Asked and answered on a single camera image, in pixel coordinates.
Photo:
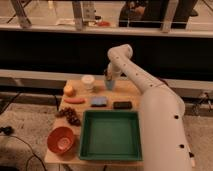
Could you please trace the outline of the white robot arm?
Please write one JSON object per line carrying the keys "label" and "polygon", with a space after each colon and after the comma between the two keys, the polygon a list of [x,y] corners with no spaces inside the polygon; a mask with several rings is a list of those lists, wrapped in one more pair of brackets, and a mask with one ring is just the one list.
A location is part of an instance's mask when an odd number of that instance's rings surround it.
{"label": "white robot arm", "polygon": [[169,86],[131,61],[132,47],[110,48],[108,80],[124,73],[141,93],[140,141],[143,171],[193,171],[182,117],[185,103]]}

